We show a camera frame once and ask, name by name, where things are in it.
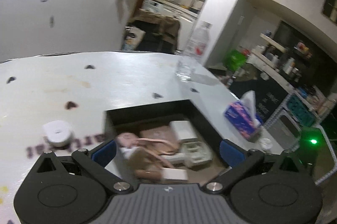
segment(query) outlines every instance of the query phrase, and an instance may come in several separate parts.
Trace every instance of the plastic bottle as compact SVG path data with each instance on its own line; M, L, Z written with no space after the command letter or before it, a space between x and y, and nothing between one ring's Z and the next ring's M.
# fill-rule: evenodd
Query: plastic bottle
M202 22L189 38L177 64L176 75L183 81L191 79L191 74L200 61L209 42L209 28L211 24Z

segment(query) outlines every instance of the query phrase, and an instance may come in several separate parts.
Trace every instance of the brown cylinder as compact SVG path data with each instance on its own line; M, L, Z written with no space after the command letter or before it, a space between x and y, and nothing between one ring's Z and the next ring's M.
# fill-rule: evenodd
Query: brown cylinder
M135 170L134 174L139 179L147 179L147 180L161 180L161 173L157 171L147 171L147 170Z

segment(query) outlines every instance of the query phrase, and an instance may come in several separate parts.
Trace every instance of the tissue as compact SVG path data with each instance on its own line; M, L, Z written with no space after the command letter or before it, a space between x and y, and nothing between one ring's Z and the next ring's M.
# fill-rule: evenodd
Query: tissue
M244 138L249 139L255 135L262 124L262 120L256 114L255 92L248 91L239 101L230 103L224 116Z

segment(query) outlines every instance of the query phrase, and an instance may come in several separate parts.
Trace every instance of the metal screw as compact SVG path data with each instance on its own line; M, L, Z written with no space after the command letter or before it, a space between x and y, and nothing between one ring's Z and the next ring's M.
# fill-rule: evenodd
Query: metal screw
M206 185L206 188L212 192L216 192L216 191L221 190L223 186L219 182L210 182Z
M118 191L125 191L130 188L130 184L128 182L120 181L114 184L114 189Z

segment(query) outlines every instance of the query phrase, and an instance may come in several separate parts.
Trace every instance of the white tabletop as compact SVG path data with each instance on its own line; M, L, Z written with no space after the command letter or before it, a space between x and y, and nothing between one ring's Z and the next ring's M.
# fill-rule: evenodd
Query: white tabletop
M104 111L191 99L223 138L244 149L260 148L224 118L227 105L235 101L226 87L202 66L197 67L192 82L181 82L174 73L177 60L178 56L163 53L94 52L0 64L0 223L20 223L13 209L14 195L38 158L36 146L46 145L42 125L53 120L70 123L82 147L92 149L98 144L94 136L104 129ZM96 69L84 69L87 65ZM7 84L9 77L16 80ZM153 93L163 98L155 99ZM66 110L68 101L78 107ZM88 136L91 145L85 145ZM282 152L266 130L262 137L272 140L271 153ZM118 175L113 162L107 169Z

